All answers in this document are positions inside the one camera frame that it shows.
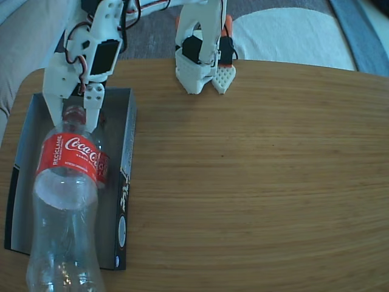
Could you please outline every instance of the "coca-cola bottle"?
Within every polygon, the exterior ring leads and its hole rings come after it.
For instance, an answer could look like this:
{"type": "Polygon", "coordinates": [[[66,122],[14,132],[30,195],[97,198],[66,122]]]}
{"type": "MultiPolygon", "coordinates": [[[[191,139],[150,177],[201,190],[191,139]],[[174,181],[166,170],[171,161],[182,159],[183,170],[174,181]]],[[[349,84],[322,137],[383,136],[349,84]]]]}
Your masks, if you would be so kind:
{"type": "Polygon", "coordinates": [[[99,152],[97,164],[97,187],[99,189],[105,188],[108,177],[109,156],[106,153],[105,145],[105,123],[106,119],[104,112],[100,111],[97,127],[92,133],[92,137],[99,152]]]}
{"type": "Polygon", "coordinates": [[[36,171],[30,291],[105,291],[94,237],[97,163],[85,110],[70,106],[46,136],[36,171]]]}

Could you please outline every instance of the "red bottle label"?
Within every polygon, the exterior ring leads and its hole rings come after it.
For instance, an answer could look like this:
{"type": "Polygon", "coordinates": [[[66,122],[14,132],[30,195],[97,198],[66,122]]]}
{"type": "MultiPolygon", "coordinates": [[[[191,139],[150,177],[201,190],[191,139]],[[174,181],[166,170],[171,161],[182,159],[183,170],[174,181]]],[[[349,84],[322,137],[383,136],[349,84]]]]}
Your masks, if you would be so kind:
{"type": "Polygon", "coordinates": [[[42,145],[36,174],[52,167],[67,167],[85,173],[95,182],[99,153],[87,138],[72,133],[54,134],[42,145]]]}
{"type": "Polygon", "coordinates": [[[100,152],[100,157],[98,159],[98,166],[97,166],[97,181],[99,182],[99,187],[103,187],[107,182],[107,174],[108,174],[108,162],[109,162],[109,156],[104,153],[100,152]]]}

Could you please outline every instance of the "cardboard box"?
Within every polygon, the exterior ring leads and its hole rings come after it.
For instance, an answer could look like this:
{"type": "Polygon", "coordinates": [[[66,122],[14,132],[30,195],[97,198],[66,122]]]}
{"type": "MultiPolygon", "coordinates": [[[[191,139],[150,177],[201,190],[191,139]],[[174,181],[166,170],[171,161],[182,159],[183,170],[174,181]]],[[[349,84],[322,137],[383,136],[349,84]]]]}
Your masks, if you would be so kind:
{"type": "MultiPolygon", "coordinates": [[[[71,97],[67,104],[82,103],[71,97]]],[[[136,103],[130,89],[106,88],[105,144],[110,157],[108,183],[98,194],[95,243],[103,269],[126,269],[126,222],[131,160],[136,124],[136,103]]],[[[29,254],[33,235],[32,189],[41,145],[53,128],[42,94],[34,94],[27,111],[13,168],[7,216],[5,249],[29,254]]]]}

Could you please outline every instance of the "wood grain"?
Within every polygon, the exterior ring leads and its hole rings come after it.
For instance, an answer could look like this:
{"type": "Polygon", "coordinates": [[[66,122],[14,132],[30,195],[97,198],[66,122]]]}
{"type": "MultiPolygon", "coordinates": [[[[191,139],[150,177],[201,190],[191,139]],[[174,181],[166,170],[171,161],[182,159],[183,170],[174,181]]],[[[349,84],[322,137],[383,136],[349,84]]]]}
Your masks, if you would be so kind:
{"type": "MultiPolygon", "coordinates": [[[[173,60],[118,64],[139,105],[125,272],[108,291],[389,291],[389,80],[237,61],[226,95],[186,95],[173,60]]],[[[30,95],[0,150],[0,238],[30,95]]],[[[0,250],[0,290],[28,258],[0,250]]]]}

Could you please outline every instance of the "red wire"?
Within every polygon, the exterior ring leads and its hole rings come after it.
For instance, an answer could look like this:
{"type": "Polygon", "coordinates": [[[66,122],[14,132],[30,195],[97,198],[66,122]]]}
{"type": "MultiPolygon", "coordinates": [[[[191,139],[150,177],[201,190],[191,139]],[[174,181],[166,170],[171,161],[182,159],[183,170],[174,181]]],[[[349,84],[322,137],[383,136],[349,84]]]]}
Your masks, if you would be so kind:
{"type": "Polygon", "coordinates": [[[77,56],[73,61],[70,61],[69,59],[69,51],[67,50],[67,42],[69,40],[71,40],[72,38],[72,35],[74,33],[74,31],[81,27],[81,26],[88,26],[88,27],[91,27],[91,24],[86,22],[86,21],[83,21],[82,23],[78,23],[70,32],[69,36],[67,37],[67,40],[66,40],[66,45],[65,45],[65,57],[66,57],[66,61],[69,63],[69,64],[74,64],[77,60],[81,63],[81,66],[83,68],[83,72],[78,76],[78,79],[80,80],[80,83],[81,83],[81,86],[80,88],[78,89],[79,93],[84,93],[85,92],[85,89],[86,89],[86,86],[84,84],[84,80],[83,80],[83,76],[86,72],[86,70],[88,69],[88,65],[86,64],[86,60],[85,60],[85,57],[84,56],[77,56]]]}

